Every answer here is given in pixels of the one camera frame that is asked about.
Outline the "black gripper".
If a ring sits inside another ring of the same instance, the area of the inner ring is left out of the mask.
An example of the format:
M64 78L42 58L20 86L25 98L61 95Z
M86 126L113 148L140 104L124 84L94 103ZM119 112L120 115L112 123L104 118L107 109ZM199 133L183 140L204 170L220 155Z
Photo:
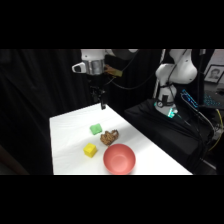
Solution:
M90 93L93 96L94 103L99 103L100 98L99 96L103 93L105 84L106 84L106 77L103 75L99 76L90 76L88 78ZM101 97L101 109L106 109L106 100L105 97Z

